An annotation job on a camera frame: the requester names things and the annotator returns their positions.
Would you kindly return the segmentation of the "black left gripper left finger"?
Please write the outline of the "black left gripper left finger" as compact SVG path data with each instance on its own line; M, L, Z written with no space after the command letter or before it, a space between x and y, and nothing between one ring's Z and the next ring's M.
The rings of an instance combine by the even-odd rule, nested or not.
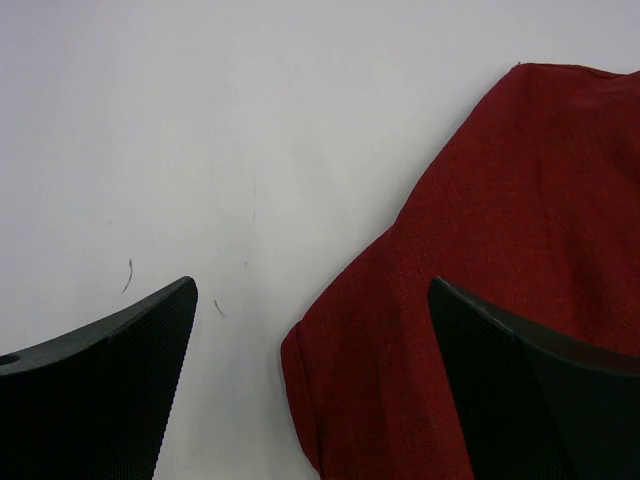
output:
M197 300L185 276L103 319L3 355L2 478L152 478Z

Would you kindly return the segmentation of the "dark red cloth napkin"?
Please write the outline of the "dark red cloth napkin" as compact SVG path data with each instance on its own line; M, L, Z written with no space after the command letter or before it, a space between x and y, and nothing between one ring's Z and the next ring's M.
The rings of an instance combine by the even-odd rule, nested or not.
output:
M639 77L520 64L476 105L392 226L281 345L323 479L468 479L427 307L441 276L574 338L639 351Z

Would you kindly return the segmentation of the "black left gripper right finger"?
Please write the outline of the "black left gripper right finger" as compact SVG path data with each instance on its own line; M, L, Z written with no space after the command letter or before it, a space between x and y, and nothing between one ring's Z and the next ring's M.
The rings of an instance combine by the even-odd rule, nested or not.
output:
M427 298L475 478L638 478L638 358L441 277Z

